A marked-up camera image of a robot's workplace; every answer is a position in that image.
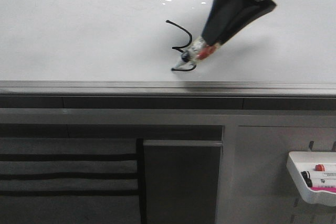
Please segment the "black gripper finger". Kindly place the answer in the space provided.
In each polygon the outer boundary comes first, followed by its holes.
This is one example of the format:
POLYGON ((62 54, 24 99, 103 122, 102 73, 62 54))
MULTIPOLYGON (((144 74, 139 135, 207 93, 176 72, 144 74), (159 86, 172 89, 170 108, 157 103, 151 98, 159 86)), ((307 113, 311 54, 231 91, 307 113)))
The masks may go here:
POLYGON ((219 43, 221 45, 225 44, 244 27, 258 18, 272 12, 276 6, 276 3, 272 0, 246 2, 243 8, 230 19, 224 28, 219 37, 219 43))
POLYGON ((256 10, 254 0, 213 0, 212 9, 202 31, 209 46, 224 44, 247 24, 256 10))

